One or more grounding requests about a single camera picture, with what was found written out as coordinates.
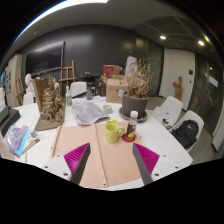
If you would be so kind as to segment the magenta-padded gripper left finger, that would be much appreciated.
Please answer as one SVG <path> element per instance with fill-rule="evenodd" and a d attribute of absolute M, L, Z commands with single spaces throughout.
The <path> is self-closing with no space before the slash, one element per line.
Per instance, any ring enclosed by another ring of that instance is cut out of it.
<path fill-rule="evenodd" d="M 90 144 L 83 144 L 65 155 L 57 154 L 43 169 L 76 185 L 80 184 L 90 155 Z"/>

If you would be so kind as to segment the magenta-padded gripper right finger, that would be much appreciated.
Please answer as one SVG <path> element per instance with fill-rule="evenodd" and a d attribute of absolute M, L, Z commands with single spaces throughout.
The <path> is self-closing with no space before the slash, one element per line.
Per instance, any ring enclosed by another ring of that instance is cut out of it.
<path fill-rule="evenodd" d="M 137 162 L 142 181 L 145 185 L 170 175 L 180 169 L 167 155 L 159 155 L 150 149 L 133 144 L 132 153 Z"/>

